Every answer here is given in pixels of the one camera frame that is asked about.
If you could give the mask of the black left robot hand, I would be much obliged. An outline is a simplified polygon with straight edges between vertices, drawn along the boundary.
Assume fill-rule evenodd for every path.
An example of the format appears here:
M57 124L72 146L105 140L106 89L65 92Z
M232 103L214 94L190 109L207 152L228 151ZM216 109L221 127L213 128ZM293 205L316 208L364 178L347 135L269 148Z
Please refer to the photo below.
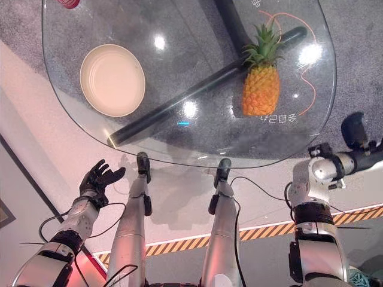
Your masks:
M99 211L109 203L105 195L106 187L119 181L125 173L125 167L112 171L104 159L100 160L85 174L81 181L79 186L80 198L88 199Z

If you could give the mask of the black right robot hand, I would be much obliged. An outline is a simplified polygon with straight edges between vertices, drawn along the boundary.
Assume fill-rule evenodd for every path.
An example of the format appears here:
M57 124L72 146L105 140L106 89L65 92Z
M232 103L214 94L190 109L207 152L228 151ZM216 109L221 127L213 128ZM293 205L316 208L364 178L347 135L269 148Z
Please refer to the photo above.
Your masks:
M382 141L369 141L363 124L364 113L354 112L347 116L341 124L343 139L351 151L345 154L354 163L351 174L373 167L382 161Z

